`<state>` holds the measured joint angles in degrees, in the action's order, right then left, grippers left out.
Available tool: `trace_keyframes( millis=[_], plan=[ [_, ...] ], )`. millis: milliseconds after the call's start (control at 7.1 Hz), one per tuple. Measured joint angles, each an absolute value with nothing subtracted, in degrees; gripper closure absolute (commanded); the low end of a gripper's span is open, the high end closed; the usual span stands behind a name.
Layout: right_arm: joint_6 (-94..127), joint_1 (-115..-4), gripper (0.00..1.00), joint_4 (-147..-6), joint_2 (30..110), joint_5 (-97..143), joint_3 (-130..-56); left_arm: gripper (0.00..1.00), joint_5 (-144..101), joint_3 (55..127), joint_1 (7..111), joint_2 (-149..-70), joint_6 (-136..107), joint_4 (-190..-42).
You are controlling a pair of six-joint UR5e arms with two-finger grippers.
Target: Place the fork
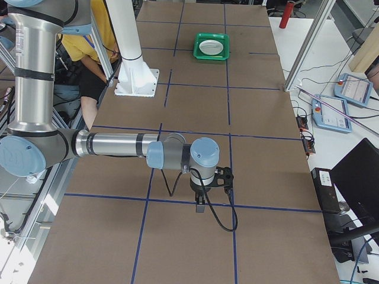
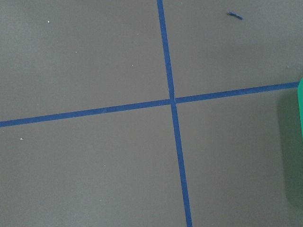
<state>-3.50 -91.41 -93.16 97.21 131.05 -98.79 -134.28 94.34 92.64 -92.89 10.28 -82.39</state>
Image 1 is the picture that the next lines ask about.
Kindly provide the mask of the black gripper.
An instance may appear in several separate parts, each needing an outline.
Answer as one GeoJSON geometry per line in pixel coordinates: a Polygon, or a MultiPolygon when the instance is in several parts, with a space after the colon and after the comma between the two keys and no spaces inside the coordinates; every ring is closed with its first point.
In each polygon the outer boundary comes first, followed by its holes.
{"type": "Polygon", "coordinates": [[[205,193],[208,193],[211,190],[211,186],[205,185],[205,187],[202,187],[201,185],[198,185],[194,183],[193,181],[190,181],[190,187],[195,192],[195,212],[196,213],[204,213],[205,211],[205,193]]]}

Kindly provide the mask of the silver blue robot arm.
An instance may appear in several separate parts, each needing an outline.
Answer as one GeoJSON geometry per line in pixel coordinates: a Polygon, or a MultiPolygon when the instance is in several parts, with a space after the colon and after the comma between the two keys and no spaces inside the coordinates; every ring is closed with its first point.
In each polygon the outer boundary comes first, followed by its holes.
{"type": "Polygon", "coordinates": [[[26,177],[87,155],[140,157],[149,167],[189,173],[196,210],[211,202],[217,186],[220,150],[210,138],[188,144],[178,133],[90,133],[57,128],[52,123],[56,36],[91,32],[89,1],[9,1],[8,15],[16,25],[15,117],[1,139],[1,166],[26,177]]]}

